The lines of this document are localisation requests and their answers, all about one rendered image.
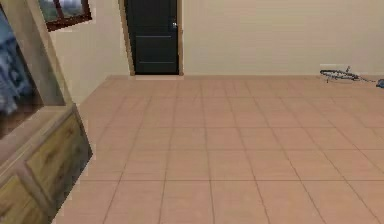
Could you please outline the brown framed window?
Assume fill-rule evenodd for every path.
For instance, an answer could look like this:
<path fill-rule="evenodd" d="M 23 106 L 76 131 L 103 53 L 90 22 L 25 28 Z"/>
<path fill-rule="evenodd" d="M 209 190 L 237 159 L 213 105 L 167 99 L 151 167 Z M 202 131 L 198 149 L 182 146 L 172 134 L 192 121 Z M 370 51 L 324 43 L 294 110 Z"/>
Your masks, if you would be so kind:
<path fill-rule="evenodd" d="M 92 19 L 89 0 L 38 0 L 49 32 Z"/>

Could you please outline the black room door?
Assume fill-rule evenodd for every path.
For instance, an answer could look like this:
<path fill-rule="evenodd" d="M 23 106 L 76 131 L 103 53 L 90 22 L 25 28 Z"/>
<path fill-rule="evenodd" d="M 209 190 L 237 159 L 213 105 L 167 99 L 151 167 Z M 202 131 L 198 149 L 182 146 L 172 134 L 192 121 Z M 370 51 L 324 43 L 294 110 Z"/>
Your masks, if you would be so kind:
<path fill-rule="evenodd" d="M 126 0 L 136 74 L 179 74 L 177 0 Z"/>

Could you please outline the wood closet with jackets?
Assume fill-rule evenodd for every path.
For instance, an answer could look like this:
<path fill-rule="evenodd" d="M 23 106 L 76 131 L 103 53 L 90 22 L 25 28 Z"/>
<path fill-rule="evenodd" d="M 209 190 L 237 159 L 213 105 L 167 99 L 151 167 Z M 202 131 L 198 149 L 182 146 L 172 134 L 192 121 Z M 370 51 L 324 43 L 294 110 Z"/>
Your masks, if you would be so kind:
<path fill-rule="evenodd" d="M 51 224 L 92 156 L 37 0 L 0 0 L 0 224 Z"/>

